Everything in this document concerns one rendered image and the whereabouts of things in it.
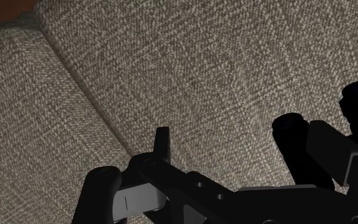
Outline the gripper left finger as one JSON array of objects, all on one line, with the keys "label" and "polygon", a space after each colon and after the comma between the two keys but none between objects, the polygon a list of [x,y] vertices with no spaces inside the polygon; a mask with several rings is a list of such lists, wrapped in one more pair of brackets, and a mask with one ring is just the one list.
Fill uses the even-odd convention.
[{"label": "gripper left finger", "polygon": [[103,166],[86,175],[71,224],[129,224],[138,214],[153,224],[236,224],[233,196],[171,165],[169,128],[159,127],[153,151],[133,156],[124,171]]}]

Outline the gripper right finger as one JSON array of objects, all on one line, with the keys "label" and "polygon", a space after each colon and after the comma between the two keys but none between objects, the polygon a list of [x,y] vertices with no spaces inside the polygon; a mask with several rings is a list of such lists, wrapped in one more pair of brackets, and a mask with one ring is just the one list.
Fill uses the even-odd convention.
[{"label": "gripper right finger", "polygon": [[358,143],[325,121],[313,120],[306,151],[338,185],[348,188],[347,214],[351,222],[358,224]]}]

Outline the grey woven fabric sofa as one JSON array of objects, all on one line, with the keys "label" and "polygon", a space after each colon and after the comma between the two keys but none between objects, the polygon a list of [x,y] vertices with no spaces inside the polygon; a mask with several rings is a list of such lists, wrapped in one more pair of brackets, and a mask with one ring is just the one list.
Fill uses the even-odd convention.
[{"label": "grey woven fabric sofa", "polygon": [[350,134],[358,0],[38,0],[0,24],[0,224],[71,224],[86,174],[151,151],[230,190],[292,185],[273,120]]}]

